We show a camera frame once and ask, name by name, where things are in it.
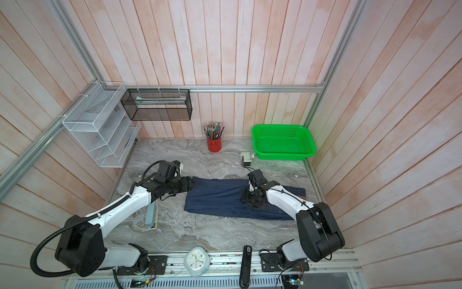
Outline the dark blue denim trousers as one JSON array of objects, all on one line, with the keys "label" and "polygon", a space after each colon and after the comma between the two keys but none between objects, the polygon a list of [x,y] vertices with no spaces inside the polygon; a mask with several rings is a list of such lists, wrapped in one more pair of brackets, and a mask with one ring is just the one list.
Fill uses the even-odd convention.
[{"label": "dark blue denim trousers", "polygon": [[266,203],[256,208],[243,203],[245,179],[203,179],[194,177],[194,187],[186,195],[184,210],[194,214],[256,220],[291,220],[279,207]]}]

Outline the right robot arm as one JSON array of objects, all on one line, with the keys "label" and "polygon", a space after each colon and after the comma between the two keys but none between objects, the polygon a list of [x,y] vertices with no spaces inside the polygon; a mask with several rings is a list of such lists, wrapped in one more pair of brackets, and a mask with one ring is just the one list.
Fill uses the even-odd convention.
[{"label": "right robot arm", "polygon": [[259,208],[267,204],[278,207],[297,224],[298,238],[277,247],[273,254],[277,265],[285,270],[303,259],[319,262],[345,246],[345,238],[330,207],[306,201],[275,181],[268,181],[261,170],[248,169],[249,187],[241,201]]}]

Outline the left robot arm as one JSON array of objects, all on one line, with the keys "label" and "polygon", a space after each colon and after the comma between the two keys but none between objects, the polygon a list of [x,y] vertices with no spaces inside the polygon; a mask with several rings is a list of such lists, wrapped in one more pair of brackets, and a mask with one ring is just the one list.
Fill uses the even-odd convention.
[{"label": "left robot arm", "polygon": [[[72,216],[64,227],[45,238],[32,252],[31,270],[38,276],[56,278],[76,273],[87,277],[102,269],[126,267],[142,275],[151,264],[147,250],[130,243],[127,246],[106,247],[104,239],[120,223],[138,210],[148,207],[162,197],[186,193],[194,187],[191,177],[181,175],[179,161],[156,161],[151,164],[158,170],[152,174],[144,171],[141,180],[132,183],[122,197],[106,207],[85,217]],[[41,269],[38,257],[41,250],[58,238],[55,259],[66,266],[65,271],[48,272]]]}]

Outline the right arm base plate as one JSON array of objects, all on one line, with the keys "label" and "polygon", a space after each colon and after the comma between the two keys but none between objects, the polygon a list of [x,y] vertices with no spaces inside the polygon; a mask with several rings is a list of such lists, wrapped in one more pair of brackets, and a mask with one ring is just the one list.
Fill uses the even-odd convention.
[{"label": "right arm base plate", "polygon": [[308,272],[310,270],[308,261],[306,259],[300,259],[296,261],[288,261],[282,254],[278,252],[270,252],[269,250],[263,249],[259,252],[261,259],[261,267],[263,272]]}]

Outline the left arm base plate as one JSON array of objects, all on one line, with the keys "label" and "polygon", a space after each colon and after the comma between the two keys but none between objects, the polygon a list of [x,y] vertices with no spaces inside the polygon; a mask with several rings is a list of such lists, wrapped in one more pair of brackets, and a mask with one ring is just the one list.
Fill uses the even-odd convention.
[{"label": "left arm base plate", "polygon": [[119,267],[117,274],[128,275],[163,275],[167,265],[167,255],[140,256],[132,267]]}]

